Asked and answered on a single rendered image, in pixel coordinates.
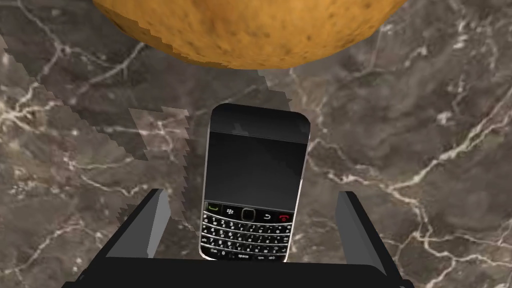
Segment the brown potato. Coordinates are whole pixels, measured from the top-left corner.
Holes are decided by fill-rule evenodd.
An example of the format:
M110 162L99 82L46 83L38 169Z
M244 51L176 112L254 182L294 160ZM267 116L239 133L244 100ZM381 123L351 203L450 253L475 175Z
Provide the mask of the brown potato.
M92 0L125 34L180 60L288 69L370 37L407 0Z

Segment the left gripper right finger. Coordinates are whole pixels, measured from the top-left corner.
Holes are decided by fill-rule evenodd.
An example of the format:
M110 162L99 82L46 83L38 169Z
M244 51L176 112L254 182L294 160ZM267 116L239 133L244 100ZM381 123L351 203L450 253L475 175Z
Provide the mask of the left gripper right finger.
M335 221L346 263L372 266L386 275L388 251L354 192L338 193Z

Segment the black keypad mobile phone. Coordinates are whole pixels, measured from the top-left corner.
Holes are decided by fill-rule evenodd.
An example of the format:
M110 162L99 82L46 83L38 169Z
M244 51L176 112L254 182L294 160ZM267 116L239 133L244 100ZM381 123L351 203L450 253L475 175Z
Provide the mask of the black keypad mobile phone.
M208 260L285 262L311 124L299 112L222 103L206 142L199 252Z

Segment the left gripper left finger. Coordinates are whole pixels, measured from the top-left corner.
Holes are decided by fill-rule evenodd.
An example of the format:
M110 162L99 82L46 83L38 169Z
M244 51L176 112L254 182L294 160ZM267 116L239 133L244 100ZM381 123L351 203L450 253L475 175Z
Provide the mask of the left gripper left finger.
M153 258L170 217L168 193L152 189L104 245L104 255Z

